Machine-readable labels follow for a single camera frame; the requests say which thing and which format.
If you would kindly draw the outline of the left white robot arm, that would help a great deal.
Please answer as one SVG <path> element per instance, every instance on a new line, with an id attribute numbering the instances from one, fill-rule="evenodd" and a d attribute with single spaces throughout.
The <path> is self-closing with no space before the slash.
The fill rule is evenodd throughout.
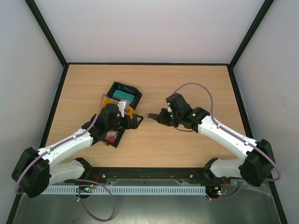
<path id="1" fill-rule="evenodd" d="M 61 161 L 105 141 L 109 132 L 137 129 L 143 117 L 135 113 L 129 115 L 125 110 L 124 101 L 108 103 L 69 137 L 38 150 L 25 149 L 11 175 L 16 182 L 16 194 L 33 198 L 52 184 L 82 177 L 86 170 L 83 163 L 73 160 L 62 164 Z"/>

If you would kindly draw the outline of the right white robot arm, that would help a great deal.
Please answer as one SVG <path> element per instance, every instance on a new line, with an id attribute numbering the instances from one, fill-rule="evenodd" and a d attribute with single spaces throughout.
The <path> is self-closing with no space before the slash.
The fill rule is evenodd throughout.
<path id="1" fill-rule="evenodd" d="M 220 177 L 242 178 L 248 184 L 259 187 L 274 168 L 271 144 L 262 139 L 244 136 L 225 126 L 201 107 L 191 108 L 179 93 L 166 99 L 167 108 L 159 114 L 149 113 L 148 118 L 157 123 L 177 128 L 183 125 L 196 133 L 205 135 L 229 149 L 236 159 L 211 161 L 204 171 L 207 182 L 213 183 Z"/>

